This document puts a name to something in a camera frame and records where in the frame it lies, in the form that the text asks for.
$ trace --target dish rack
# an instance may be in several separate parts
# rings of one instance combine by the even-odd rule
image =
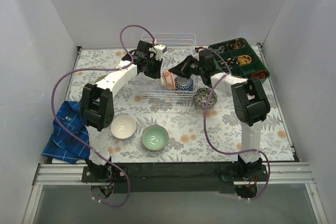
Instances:
[[[152,33],[158,44],[167,46],[167,52],[163,55],[161,74],[182,62],[188,55],[195,53],[196,36],[192,33]],[[148,33],[143,33],[141,40],[152,42]],[[191,77],[194,81],[192,91],[167,90],[160,84],[160,79],[151,79],[143,73],[137,75],[134,83],[135,90],[142,98],[155,98],[157,101],[175,100],[189,101],[198,89],[198,77]]]

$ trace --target green tray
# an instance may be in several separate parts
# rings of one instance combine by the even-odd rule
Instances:
[[[247,65],[231,68],[232,75],[249,79],[251,75],[255,72],[261,70],[267,70],[268,76],[260,80],[261,83],[264,83],[267,80],[267,78],[270,77],[270,72],[265,67],[262,60],[254,52],[254,50],[252,49],[251,45],[247,42],[247,40],[244,38],[237,38],[237,39],[243,40],[246,43],[246,46],[239,49],[233,49],[231,48],[230,45],[234,43],[236,39],[232,39],[224,42],[211,44],[209,45],[209,48],[218,49],[220,46],[224,46],[224,52],[219,54],[224,60],[227,60],[228,58],[237,59],[241,55],[249,55],[252,59],[252,62]],[[215,60],[217,61],[218,64],[220,64],[221,60],[218,59],[218,57],[215,56]]]

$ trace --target blue plaid cloth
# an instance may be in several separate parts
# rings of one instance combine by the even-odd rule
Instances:
[[[80,102],[66,101],[57,112],[57,118],[74,135],[89,143],[89,134],[79,116]],[[90,149],[74,139],[53,121],[54,130],[42,156],[52,157],[74,164],[78,159],[88,158]]]

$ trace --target white wall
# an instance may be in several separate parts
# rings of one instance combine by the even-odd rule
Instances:
[[[336,223],[336,0],[287,0],[265,56],[295,149]]]
[[[21,223],[52,131],[50,93],[76,47],[50,0],[0,0],[0,52],[0,223]]]
[[[77,46],[120,47],[119,31],[195,33],[199,45],[235,37],[263,42],[285,0],[52,0]],[[125,33],[135,46],[142,31]]]

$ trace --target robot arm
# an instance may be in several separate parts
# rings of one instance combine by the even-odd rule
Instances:
[[[183,77],[192,74],[201,76],[205,85],[212,88],[223,76],[224,79],[216,86],[233,96],[235,112],[241,121],[241,150],[259,149],[262,122],[270,111],[265,91],[258,79],[242,79],[223,73],[215,63],[210,50],[199,50],[194,56],[188,56],[183,62],[169,70]],[[258,152],[241,153],[238,158],[241,177],[251,177],[261,168],[262,160]]]
[[[95,84],[87,83],[83,88],[80,116],[87,126],[90,145],[106,159],[110,158],[107,149],[109,129],[114,117],[113,98],[117,92],[133,77],[143,72],[146,76],[158,79],[161,76],[162,56],[167,51],[164,45],[153,45],[145,41],[139,41],[137,49],[132,50],[134,62],[129,65],[131,57],[125,55],[117,68],[108,74],[104,79]],[[90,169],[95,170],[97,177],[102,179],[106,176],[106,169],[101,165],[105,161],[99,158],[94,152],[91,152],[87,161]]]
[[[146,76],[158,79],[161,76],[162,55],[167,51],[164,45],[153,45],[139,41],[133,53],[134,62],[126,69],[131,57],[125,55],[117,68],[103,80],[95,84],[86,84],[83,88],[80,116],[85,125],[92,126],[97,131],[107,128],[114,117],[113,97],[133,77],[143,72]]]

